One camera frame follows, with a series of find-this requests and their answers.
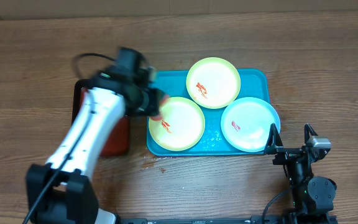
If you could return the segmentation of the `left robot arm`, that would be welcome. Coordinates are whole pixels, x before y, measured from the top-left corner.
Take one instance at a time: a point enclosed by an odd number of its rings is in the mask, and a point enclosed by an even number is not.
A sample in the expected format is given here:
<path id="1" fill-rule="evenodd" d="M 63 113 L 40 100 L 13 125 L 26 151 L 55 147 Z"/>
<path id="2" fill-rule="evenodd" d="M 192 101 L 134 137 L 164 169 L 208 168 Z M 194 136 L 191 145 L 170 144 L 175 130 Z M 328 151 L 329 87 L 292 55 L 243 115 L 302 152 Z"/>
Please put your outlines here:
<path id="1" fill-rule="evenodd" d="M 24 223 L 117 223 L 100 208 L 91 184 L 96 162 L 124 116 L 155 116 L 163 92 L 151 88 L 155 69 L 111 67 L 87 80 L 74 122 L 44 165 L 25 178 L 29 212 Z"/>

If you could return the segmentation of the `green plate back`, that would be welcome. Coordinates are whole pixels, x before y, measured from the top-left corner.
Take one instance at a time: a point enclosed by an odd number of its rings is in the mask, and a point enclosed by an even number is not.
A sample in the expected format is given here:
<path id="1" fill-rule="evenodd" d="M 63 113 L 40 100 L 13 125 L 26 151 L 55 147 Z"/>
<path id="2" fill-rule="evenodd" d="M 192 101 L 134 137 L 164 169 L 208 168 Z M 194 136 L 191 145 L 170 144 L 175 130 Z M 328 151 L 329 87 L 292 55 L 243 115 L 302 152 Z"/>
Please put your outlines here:
<path id="1" fill-rule="evenodd" d="M 233 64 L 218 57 L 196 62 L 186 76 L 188 94 L 202 107 L 220 109 L 232 103 L 241 90 L 241 78 Z"/>

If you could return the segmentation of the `light blue plate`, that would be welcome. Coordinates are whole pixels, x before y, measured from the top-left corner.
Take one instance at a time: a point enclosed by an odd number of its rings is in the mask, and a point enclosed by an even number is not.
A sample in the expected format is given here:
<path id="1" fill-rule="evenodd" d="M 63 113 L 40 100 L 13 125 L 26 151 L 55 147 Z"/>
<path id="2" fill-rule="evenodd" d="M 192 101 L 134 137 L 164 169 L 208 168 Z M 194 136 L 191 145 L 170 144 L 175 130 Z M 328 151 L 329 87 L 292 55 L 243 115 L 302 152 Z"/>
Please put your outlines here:
<path id="1" fill-rule="evenodd" d="M 265 149 L 272 124 L 281 130 L 278 113 L 270 103 L 254 97 L 233 101 L 221 117 L 226 141 L 240 151 L 251 153 Z"/>

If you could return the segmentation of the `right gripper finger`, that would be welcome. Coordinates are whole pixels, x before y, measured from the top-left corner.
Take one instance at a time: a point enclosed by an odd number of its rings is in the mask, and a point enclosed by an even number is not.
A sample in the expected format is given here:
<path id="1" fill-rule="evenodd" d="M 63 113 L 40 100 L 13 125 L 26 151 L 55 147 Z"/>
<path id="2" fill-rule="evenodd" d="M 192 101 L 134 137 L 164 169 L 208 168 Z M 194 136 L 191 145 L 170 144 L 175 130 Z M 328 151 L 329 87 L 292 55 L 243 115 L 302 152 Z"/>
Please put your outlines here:
<path id="1" fill-rule="evenodd" d="M 264 153 L 279 153 L 283 151 L 283 144 L 275 123 L 270 125 L 268 139 Z"/>
<path id="2" fill-rule="evenodd" d="M 306 123 L 304 125 L 304 137 L 305 137 L 305 144 L 308 142 L 310 137 L 317 136 L 318 134 L 316 131 L 311 127 L 309 123 Z"/>

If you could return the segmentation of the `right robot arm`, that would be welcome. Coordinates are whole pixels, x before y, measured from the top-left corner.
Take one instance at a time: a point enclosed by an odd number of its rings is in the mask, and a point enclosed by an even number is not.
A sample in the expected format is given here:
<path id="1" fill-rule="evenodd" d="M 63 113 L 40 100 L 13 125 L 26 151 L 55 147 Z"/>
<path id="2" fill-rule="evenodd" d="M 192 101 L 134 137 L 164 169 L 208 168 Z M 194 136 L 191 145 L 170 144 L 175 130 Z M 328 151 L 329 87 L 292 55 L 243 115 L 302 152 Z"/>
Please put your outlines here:
<path id="1" fill-rule="evenodd" d="M 260 223 L 337 223 L 336 217 L 329 215 L 334 208 L 337 185 L 329 178 L 315 176 L 311 168 L 312 163 L 327 156 L 331 142 L 328 138 L 318 136 L 309 124 L 304 126 L 304 137 L 301 147 L 285 148 L 276 125 L 271 124 L 264 153 L 275 156 L 272 163 L 283 167 L 290 186 L 269 201 Z M 294 208 L 284 211 L 278 217 L 267 218 L 271 204 L 289 193 Z"/>

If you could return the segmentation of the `green plate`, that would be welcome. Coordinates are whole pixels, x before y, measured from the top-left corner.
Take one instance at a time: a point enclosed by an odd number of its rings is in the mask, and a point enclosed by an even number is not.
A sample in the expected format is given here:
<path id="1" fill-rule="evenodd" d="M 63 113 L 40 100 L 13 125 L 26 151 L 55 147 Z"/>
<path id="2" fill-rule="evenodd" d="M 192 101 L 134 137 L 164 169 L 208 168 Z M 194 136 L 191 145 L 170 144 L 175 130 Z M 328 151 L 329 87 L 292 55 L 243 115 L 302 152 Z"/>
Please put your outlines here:
<path id="1" fill-rule="evenodd" d="M 162 108 L 163 119 L 149 120 L 149 133 L 162 148 L 184 151 L 201 139 L 206 121 L 201 108 L 184 97 L 171 97 Z"/>
<path id="2" fill-rule="evenodd" d="M 218 57 L 196 62 L 186 76 L 188 94 L 202 107 L 220 109 L 232 103 L 241 90 L 241 78 L 233 64 Z"/>

